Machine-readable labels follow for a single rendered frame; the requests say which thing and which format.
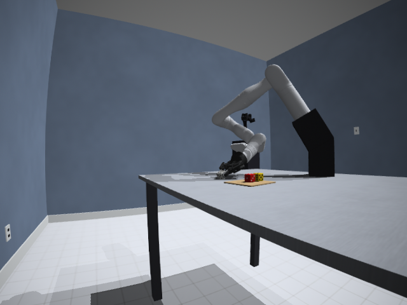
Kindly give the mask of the tan flat mat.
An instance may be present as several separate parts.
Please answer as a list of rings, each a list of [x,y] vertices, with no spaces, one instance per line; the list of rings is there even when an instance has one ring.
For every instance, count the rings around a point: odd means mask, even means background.
[[[255,182],[245,182],[244,180],[233,180],[233,181],[228,181],[228,182],[224,182],[227,184],[235,184],[235,185],[240,185],[240,186],[248,186],[248,187],[254,187],[254,186],[261,186],[261,185],[265,185],[265,184],[273,184],[276,182],[273,181],[255,181]]]

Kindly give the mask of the white die with black pips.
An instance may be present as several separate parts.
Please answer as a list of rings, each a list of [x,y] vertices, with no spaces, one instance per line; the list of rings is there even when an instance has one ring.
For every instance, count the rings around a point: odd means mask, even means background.
[[[220,170],[220,171],[217,173],[217,176],[218,176],[219,179],[225,179],[225,178],[223,178],[223,176],[222,176],[222,173],[224,173],[224,172],[225,172],[224,170]]]

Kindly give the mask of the red die with white pips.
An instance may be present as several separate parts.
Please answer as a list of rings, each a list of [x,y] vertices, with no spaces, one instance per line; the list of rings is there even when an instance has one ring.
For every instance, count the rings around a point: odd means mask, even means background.
[[[245,174],[245,182],[255,182],[255,174]]]

